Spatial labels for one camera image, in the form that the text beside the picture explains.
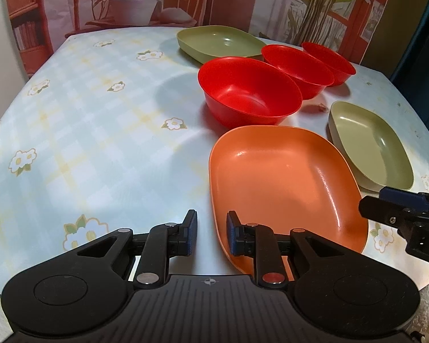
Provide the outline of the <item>orange square plate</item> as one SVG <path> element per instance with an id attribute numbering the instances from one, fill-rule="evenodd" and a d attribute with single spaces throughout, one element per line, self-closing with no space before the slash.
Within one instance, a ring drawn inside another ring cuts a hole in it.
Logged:
<path id="1" fill-rule="evenodd" d="M 241 273 L 253 261 L 230 253 L 226 216 L 286 235 L 304 228 L 356 252 L 369 223 L 358 211 L 360 189 L 349 164 L 329 140 L 307 129 L 250 125 L 226 132 L 209 158 L 210 196 L 223 252 Z"/>

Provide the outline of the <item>green square plate near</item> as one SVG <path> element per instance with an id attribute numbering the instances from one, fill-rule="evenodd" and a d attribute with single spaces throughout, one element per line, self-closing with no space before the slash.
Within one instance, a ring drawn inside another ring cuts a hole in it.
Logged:
<path id="1" fill-rule="evenodd" d="M 380 116 L 358 105 L 336 101 L 329 112 L 333 144 L 347 160 L 356 182 L 366 190 L 408 190 L 412 164 L 395 131 Z"/>

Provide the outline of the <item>green square plate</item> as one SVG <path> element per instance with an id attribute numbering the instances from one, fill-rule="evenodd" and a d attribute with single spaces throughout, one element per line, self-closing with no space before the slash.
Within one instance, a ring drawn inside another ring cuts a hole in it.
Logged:
<path id="1" fill-rule="evenodd" d="M 259 59 L 266 44 L 255 36 L 230 26 L 197 26 L 176 34 L 178 44 L 199 63 L 219 57 Z"/>
<path id="2" fill-rule="evenodd" d="M 412 164 L 395 131 L 380 116 L 358 105 L 336 101 L 329 112 L 333 144 L 347 160 L 356 182 L 366 190 L 408 190 Z"/>

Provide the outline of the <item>red bowl far right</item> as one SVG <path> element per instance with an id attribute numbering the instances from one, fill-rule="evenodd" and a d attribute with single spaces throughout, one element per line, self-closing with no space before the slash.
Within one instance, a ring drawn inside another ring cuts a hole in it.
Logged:
<path id="1" fill-rule="evenodd" d="M 305 52 L 320 60 L 332 71 L 334 76 L 332 87 L 340 86 L 356 74 L 356 68 L 345 57 L 328 47 L 311 42 L 303 42 L 301 46 Z"/>

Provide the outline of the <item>red bowl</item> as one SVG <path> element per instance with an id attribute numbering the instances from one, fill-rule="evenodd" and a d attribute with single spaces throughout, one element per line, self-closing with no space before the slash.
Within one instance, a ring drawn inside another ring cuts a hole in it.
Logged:
<path id="1" fill-rule="evenodd" d="M 293 79 L 304 100 L 313 99 L 334 83 L 332 71 L 303 50 L 269 44 L 262 48 L 261 54 L 267 63 Z"/>
<path id="2" fill-rule="evenodd" d="M 332 87 L 340 86 L 356 74 L 356 68 L 345 57 L 328 47 L 311 42 L 303 42 L 301 46 L 305 52 L 320 60 L 332 71 L 334 76 Z"/>
<path id="3" fill-rule="evenodd" d="M 210 113 L 227 129 L 277 125 L 303 103 L 291 77 L 252 58 L 209 60 L 200 67 L 197 79 Z"/>

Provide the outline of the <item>red bowl middle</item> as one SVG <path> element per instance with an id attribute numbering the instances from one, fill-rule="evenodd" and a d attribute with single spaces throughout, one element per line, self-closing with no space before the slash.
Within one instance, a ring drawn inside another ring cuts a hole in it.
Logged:
<path id="1" fill-rule="evenodd" d="M 303 50 L 269 44 L 262 48 L 261 54 L 267 63 L 293 79 L 304 100 L 313 99 L 334 83 L 332 71 Z"/>

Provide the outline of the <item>red bowl nearest left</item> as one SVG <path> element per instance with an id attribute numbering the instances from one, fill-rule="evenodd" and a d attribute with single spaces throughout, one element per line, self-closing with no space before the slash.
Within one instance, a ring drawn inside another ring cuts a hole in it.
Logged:
<path id="1" fill-rule="evenodd" d="M 209 60 L 200 67 L 197 79 L 210 113 L 227 129 L 277 125 L 303 103 L 291 77 L 252 58 Z"/>

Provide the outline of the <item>printed backdrop curtain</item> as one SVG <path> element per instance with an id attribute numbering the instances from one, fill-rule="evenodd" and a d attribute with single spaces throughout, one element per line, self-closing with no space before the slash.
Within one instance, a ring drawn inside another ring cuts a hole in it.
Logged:
<path id="1" fill-rule="evenodd" d="M 353 63 L 388 0 L 6 0 L 25 71 L 33 75 L 70 36 L 129 26 L 232 26 L 298 46 L 313 42 Z"/>

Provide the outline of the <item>green square plate far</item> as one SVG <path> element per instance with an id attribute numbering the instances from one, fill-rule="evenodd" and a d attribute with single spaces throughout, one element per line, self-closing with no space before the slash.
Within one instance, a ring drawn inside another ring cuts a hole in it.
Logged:
<path id="1" fill-rule="evenodd" d="M 197 26 L 176 34 L 178 44 L 199 63 L 219 57 L 259 59 L 266 44 L 255 36 L 230 26 Z"/>

